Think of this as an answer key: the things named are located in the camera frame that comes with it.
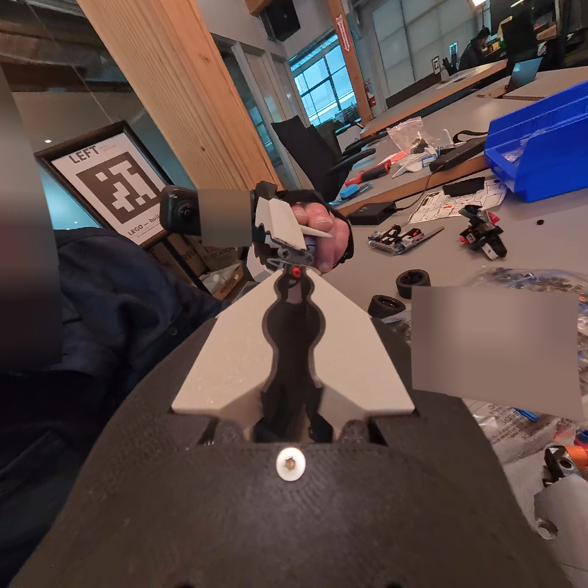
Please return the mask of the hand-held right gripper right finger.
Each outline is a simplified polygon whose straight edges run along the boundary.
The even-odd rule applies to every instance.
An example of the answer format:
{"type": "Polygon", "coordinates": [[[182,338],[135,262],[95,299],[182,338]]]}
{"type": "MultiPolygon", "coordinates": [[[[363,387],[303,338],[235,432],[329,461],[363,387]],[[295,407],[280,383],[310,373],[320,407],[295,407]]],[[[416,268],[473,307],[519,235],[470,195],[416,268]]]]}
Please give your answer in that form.
{"type": "Polygon", "coordinates": [[[293,364],[311,440],[331,442],[350,421],[411,415],[415,404],[370,316],[310,269],[293,289],[293,364]]]}

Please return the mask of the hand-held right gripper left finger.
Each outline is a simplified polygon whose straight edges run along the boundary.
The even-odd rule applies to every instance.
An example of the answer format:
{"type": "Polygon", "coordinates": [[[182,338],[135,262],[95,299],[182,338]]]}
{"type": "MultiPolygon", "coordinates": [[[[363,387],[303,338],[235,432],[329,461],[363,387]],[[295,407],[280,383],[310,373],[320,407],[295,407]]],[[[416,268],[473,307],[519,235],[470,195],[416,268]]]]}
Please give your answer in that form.
{"type": "Polygon", "coordinates": [[[263,416],[261,390],[273,364],[263,320],[279,294],[280,270],[217,316],[171,409],[237,423],[246,436],[263,416]]]}

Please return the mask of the grey brick beam assembly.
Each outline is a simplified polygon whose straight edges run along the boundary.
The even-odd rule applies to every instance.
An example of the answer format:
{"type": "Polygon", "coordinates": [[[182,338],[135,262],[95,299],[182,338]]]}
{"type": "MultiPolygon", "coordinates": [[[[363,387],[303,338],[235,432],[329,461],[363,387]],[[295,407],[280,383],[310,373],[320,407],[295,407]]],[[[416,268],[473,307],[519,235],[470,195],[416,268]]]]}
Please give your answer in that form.
{"type": "Polygon", "coordinates": [[[314,255],[310,249],[299,251],[291,247],[279,247],[277,250],[277,269],[285,270],[291,280],[299,281],[303,267],[314,265],[314,255]]]}

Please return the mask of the black power brick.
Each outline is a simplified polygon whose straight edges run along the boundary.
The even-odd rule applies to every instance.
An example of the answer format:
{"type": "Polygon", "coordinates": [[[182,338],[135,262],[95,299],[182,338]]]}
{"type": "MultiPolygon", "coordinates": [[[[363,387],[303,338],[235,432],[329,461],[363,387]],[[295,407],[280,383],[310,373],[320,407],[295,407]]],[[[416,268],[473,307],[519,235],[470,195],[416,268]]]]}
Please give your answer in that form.
{"type": "Polygon", "coordinates": [[[378,226],[398,211],[395,202],[367,203],[347,219],[352,226],[378,226]]]}

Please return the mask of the small black toy tyre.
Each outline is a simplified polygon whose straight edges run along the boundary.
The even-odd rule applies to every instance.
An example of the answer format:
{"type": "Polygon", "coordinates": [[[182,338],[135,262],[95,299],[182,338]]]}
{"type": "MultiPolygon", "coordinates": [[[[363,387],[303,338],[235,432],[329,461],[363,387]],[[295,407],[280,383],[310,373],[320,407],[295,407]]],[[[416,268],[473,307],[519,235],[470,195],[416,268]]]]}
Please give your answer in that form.
{"type": "Polygon", "coordinates": [[[416,287],[430,287],[430,275],[423,269],[410,269],[396,278],[396,288],[402,299],[411,300],[416,287]]]}
{"type": "Polygon", "coordinates": [[[371,298],[367,313],[375,319],[389,319],[397,317],[406,311],[406,306],[400,300],[386,296],[375,295],[371,298]]]}

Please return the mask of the flat brick assembly grey blade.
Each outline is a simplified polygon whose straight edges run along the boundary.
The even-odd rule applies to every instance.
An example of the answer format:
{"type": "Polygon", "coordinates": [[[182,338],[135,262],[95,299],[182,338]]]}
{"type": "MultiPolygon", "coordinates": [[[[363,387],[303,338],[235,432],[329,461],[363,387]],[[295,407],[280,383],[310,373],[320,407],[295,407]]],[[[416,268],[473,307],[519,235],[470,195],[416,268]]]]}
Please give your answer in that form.
{"type": "Polygon", "coordinates": [[[369,236],[367,242],[368,246],[372,249],[377,249],[398,256],[411,251],[416,246],[431,239],[433,236],[444,230],[445,227],[441,226],[430,232],[423,232],[416,227],[407,228],[395,224],[385,232],[374,232],[369,236]]]}

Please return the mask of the wide wooden pillar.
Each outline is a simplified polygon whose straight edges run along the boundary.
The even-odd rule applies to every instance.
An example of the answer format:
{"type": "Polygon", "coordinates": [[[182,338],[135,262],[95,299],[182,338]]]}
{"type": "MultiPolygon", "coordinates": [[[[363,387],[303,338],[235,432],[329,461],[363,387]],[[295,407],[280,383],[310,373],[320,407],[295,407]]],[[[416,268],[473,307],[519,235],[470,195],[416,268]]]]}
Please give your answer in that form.
{"type": "Polygon", "coordinates": [[[78,5],[195,187],[282,188],[195,2],[78,5]]]}

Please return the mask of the upright clear plastic bag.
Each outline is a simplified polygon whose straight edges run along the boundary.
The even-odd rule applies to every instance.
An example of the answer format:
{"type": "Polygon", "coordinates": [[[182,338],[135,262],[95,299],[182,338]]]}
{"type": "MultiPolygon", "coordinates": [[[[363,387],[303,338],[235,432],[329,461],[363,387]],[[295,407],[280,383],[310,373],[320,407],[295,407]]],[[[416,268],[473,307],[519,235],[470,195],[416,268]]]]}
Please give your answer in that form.
{"type": "Polygon", "coordinates": [[[432,139],[424,130],[422,117],[416,116],[387,127],[386,132],[400,151],[407,154],[423,153],[432,146],[432,139]]]}

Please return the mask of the black foam pouch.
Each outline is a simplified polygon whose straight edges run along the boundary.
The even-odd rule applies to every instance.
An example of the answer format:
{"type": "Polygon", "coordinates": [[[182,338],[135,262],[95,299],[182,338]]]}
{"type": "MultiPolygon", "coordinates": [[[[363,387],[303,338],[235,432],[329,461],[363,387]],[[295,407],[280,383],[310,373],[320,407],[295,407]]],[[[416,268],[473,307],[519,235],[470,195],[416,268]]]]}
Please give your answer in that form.
{"type": "Polygon", "coordinates": [[[485,183],[486,178],[484,176],[480,176],[446,184],[442,187],[442,189],[446,196],[451,198],[458,198],[476,194],[477,192],[484,189],[485,183]]]}

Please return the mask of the clear bag with warning print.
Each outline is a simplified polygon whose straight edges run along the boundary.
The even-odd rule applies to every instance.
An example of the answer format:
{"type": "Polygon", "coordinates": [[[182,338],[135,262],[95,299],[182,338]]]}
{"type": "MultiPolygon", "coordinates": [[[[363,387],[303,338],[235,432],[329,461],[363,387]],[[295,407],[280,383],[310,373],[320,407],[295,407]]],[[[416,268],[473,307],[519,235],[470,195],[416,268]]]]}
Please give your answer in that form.
{"type": "Polygon", "coordinates": [[[549,445],[571,445],[587,421],[536,414],[533,421],[515,409],[482,401],[464,400],[466,407],[492,445],[501,465],[541,452],[549,445]]]}

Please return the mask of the black flat power bank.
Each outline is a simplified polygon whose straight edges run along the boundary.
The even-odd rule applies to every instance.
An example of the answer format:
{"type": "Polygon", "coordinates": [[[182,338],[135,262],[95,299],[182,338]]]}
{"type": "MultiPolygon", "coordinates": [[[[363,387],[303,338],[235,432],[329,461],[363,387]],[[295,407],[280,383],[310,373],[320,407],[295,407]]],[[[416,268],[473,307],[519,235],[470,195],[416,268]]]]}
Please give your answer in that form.
{"type": "Polygon", "coordinates": [[[430,165],[431,174],[448,171],[467,160],[478,156],[484,152],[487,135],[478,135],[470,138],[464,143],[454,148],[445,150],[430,165]]]}

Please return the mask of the narrow wooden pillar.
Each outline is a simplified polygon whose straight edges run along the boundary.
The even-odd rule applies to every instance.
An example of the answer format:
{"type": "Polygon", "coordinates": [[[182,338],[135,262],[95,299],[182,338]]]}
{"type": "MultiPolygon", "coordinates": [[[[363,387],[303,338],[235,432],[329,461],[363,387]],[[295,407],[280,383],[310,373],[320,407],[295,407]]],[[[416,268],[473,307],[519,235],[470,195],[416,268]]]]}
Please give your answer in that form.
{"type": "Polygon", "coordinates": [[[356,98],[356,105],[357,105],[358,113],[361,118],[361,124],[363,126],[366,126],[367,123],[369,123],[373,119],[373,114],[372,114],[371,109],[370,109],[370,107],[367,103],[367,100],[366,100],[366,94],[364,92],[364,79],[363,79],[362,72],[360,69],[360,64],[359,64],[359,60],[357,58],[352,35],[349,30],[348,18],[345,14],[345,9],[343,7],[342,1],[327,1],[326,3],[327,3],[327,7],[329,10],[333,25],[334,25],[335,17],[338,16],[340,13],[342,13],[347,19],[348,34],[349,34],[350,41],[352,42],[352,47],[351,47],[351,52],[349,54],[345,54],[343,51],[342,51],[342,54],[343,54],[343,59],[344,59],[345,65],[346,65],[346,69],[348,71],[348,75],[350,78],[352,89],[353,89],[353,92],[354,92],[354,95],[356,98]]]}

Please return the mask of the small black red brick assembly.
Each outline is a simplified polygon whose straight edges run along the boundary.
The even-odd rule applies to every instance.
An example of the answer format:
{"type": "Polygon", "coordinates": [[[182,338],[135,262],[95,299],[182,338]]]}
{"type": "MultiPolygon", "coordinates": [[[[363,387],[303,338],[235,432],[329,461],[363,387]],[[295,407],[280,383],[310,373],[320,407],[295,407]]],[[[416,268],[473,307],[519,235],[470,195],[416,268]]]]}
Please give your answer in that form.
{"type": "Polygon", "coordinates": [[[507,249],[501,239],[503,230],[497,225],[499,218],[479,205],[469,204],[459,210],[468,219],[469,225],[460,232],[461,243],[473,252],[482,252],[493,261],[504,259],[507,249]]]}

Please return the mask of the blue plastic bin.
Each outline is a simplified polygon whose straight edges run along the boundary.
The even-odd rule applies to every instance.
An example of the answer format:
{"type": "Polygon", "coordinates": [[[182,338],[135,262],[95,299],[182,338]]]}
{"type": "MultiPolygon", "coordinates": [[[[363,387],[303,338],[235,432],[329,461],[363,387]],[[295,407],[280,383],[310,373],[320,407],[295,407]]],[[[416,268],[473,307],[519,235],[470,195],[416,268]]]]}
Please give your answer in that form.
{"type": "Polygon", "coordinates": [[[484,156],[527,203],[585,189],[587,81],[494,119],[484,156]]]}

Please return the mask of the black wall speaker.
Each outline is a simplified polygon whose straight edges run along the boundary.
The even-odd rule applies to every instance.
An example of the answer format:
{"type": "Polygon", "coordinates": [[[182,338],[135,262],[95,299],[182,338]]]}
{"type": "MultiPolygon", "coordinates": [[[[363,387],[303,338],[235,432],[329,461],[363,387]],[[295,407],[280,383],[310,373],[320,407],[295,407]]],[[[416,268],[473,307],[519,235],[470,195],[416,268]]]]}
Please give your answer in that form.
{"type": "Polygon", "coordinates": [[[259,14],[268,39],[284,42],[300,31],[293,1],[272,1],[259,14]]]}

